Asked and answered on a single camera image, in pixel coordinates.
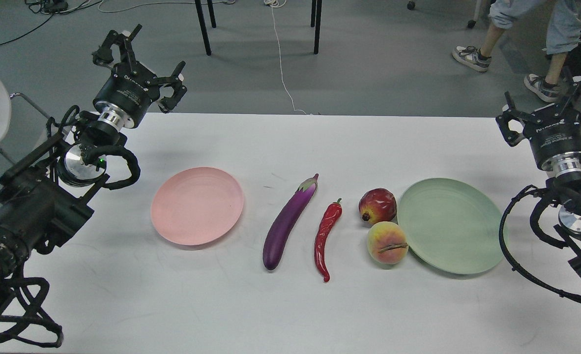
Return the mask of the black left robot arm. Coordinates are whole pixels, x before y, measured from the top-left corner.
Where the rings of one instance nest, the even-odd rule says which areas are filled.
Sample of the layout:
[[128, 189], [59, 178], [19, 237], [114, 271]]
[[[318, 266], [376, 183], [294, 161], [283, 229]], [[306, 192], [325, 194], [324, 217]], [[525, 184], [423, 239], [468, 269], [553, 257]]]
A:
[[89, 202], [97, 192], [139, 180], [138, 159], [122, 130], [137, 128], [152, 103], [168, 114], [187, 93], [185, 62], [160, 77], [135, 57], [140, 29], [111, 30], [92, 53], [95, 65], [110, 70], [94, 112], [73, 105], [61, 121], [49, 117], [46, 141], [0, 177], [0, 343], [62, 345], [61, 325], [42, 307], [49, 282], [26, 277], [25, 263], [32, 252], [47, 255], [76, 235], [94, 213]]

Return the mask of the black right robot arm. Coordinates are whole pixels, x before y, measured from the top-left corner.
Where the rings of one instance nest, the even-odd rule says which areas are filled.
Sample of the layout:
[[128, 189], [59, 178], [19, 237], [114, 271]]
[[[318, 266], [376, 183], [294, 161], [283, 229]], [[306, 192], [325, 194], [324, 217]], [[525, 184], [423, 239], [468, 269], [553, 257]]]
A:
[[529, 226], [534, 235], [553, 247], [570, 248], [575, 256], [569, 265], [581, 279], [581, 76], [572, 76], [564, 67], [569, 88], [555, 103], [530, 114], [518, 110], [509, 92], [507, 106], [495, 121], [511, 147], [527, 140], [536, 167], [551, 176], [544, 188], [532, 184], [523, 188], [502, 213], [498, 238], [501, 251], [512, 270], [562, 298], [581, 304], [581, 295], [546, 284], [529, 273], [509, 252], [504, 237], [504, 224], [513, 206], [527, 196], [538, 199]]

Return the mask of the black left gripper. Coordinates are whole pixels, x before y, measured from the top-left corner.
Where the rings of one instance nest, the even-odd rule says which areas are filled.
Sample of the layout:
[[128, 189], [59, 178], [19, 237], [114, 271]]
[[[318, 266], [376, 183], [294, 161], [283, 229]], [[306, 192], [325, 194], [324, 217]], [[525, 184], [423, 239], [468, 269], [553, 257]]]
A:
[[[179, 62], [171, 75], [158, 78], [153, 70], [136, 60], [132, 42], [142, 27], [137, 24], [129, 34], [111, 30], [99, 48], [92, 52], [92, 63], [111, 71], [93, 100], [93, 106], [100, 114], [99, 121], [114, 129], [137, 128], [153, 102], [160, 112], [168, 114], [187, 93], [182, 76], [185, 61]], [[119, 63], [114, 63], [114, 45], [119, 49]], [[168, 88], [172, 89], [172, 95], [160, 98], [160, 91]]]

